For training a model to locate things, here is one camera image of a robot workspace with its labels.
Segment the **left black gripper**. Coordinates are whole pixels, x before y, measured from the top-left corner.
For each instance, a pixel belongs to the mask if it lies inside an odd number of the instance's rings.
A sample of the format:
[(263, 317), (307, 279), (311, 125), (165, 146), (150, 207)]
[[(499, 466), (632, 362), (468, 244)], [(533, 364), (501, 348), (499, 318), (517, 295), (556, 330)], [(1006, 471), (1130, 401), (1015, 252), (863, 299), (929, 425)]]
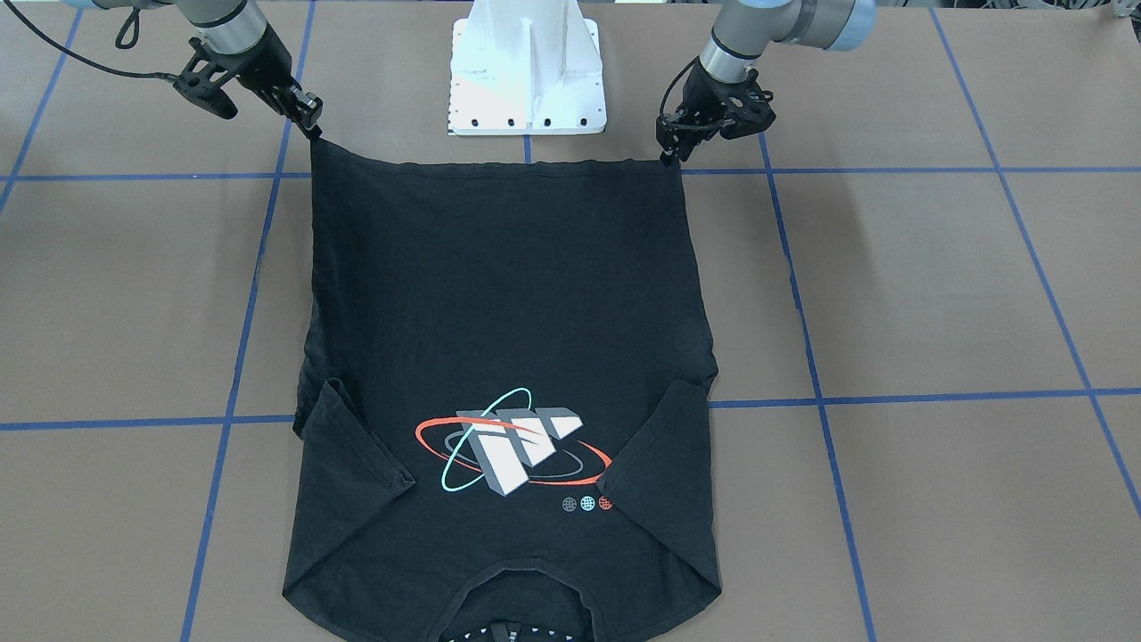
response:
[(689, 62), (669, 84), (667, 98), (679, 80), (683, 80), (680, 105), (656, 119), (656, 141), (659, 143), (659, 162), (664, 166), (683, 163), (699, 143), (709, 141), (725, 127), (725, 105), (718, 101), (717, 83), (734, 84), (713, 78), (699, 62)]

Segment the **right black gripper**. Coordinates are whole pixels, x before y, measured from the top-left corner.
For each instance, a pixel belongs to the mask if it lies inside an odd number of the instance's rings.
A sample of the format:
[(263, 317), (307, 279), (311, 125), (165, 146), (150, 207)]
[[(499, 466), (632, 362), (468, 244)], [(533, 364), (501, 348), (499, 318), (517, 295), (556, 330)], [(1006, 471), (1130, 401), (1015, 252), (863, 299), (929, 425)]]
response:
[(272, 109), (286, 112), (285, 117), (308, 141), (321, 138), (318, 119), (323, 101), (298, 84), (292, 74), (291, 55), (277, 34), (262, 34), (257, 44), (244, 52), (230, 52), (227, 58), (241, 86)]

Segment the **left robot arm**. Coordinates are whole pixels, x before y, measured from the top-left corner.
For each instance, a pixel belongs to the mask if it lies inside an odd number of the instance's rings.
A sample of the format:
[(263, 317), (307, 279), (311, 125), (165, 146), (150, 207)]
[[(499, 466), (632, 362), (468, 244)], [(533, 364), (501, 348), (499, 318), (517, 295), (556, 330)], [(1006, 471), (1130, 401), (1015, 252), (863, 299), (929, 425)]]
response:
[(772, 125), (772, 94), (756, 70), (768, 44), (848, 52), (867, 40), (877, 11), (875, 1), (725, 1), (709, 40), (661, 98), (661, 162), (681, 164), (717, 136), (734, 141)]

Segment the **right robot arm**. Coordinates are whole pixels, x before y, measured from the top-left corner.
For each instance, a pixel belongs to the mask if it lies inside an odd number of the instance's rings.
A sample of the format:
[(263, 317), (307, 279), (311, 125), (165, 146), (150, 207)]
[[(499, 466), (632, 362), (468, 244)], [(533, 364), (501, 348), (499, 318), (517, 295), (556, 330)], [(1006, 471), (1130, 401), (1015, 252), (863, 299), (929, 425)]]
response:
[(224, 86), (236, 80), (306, 138), (321, 135), (322, 99), (305, 91), (285, 44), (256, 1), (173, 1), (195, 29), (191, 60), (178, 74), (148, 72), (172, 86), (186, 101), (232, 120), (238, 109)]

